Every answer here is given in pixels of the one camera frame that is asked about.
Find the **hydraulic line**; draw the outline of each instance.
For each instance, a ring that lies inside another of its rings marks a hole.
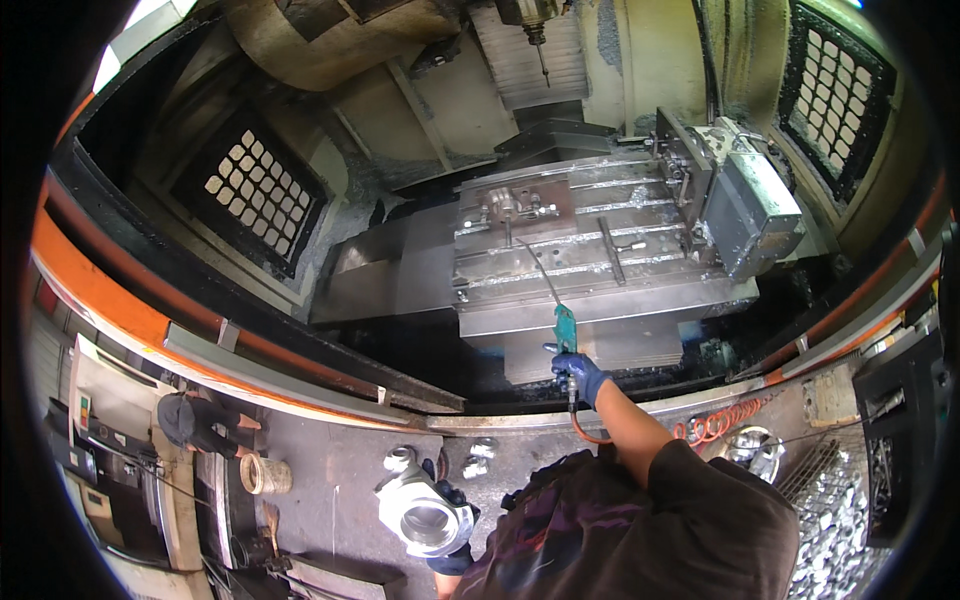
[[[693,15],[697,20],[697,32],[700,34],[700,48],[704,55],[704,83],[707,88],[707,123],[712,125],[717,117],[724,114],[720,83],[717,82],[716,66],[713,61],[713,45],[710,42],[710,29],[704,18],[703,7],[699,0],[691,0]]]

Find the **gloved hand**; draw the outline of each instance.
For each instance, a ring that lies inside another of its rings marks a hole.
[[[437,474],[433,468],[433,461],[430,459],[423,459],[423,470],[426,471],[426,474],[430,475],[430,479],[437,479]],[[454,506],[463,506],[464,504],[468,504],[464,493],[460,490],[455,490],[447,480],[441,479],[438,481],[436,488],[437,492],[449,500]],[[480,509],[472,504],[469,506],[473,511],[473,520],[476,522],[476,519],[480,517]],[[440,573],[441,575],[463,575],[469,566],[473,564],[473,557],[470,555],[469,542],[461,546],[460,549],[451,552],[446,556],[425,560],[427,566],[429,566],[435,573]]]
[[[544,344],[543,349],[557,354],[556,344]],[[572,373],[577,380],[577,389],[580,390],[580,399],[596,408],[597,392],[603,382],[611,379],[605,372],[600,371],[586,354],[557,354],[553,357],[551,371],[557,375],[560,389],[566,393],[566,374]]]

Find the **machined metal part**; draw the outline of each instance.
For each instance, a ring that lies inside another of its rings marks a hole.
[[[786,452],[783,440],[756,425],[748,425],[728,435],[724,458],[737,463],[767,483],[773,483],[780,471],[780,457]]]
[[[470,454],[491,459],[496,456],[496,449],[499,446],[500,444],[494,438],[477,438],[470,447]]]
[[[490,459],[484,456],[467,456],[464,461],[464,479],[474,479],[486,475],[490,470]]]
[[[409,445],[398,446],[383,457],[383,467],[391,473],[402,473],[417,462],[417,451]]]
[[[446,556],[467,543],[473,533],[475,521],[469,504],[450,503],[416,463],[388,476],[373,493],[380,501],[380,522],[406,544],[410,556]]]
[[[869,580],[889,550],[866,546],[870,502],[859,428],[834,431],[777,484],[800,521],[800,551],[788,598],[843,598]]]

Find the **wire basket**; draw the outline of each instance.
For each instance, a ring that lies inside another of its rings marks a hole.
[[[856,598],[890,554],[866,546],[867,449],[859,426],[829,430],[777,489],[797,510],[800,553],[788,598]]]

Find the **black shirt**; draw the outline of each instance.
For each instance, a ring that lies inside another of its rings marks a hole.
[[[781,599],[799,545],[772,486],[683,440],[657,454],[648,492],[585,450],[531,477],[453,597]]]

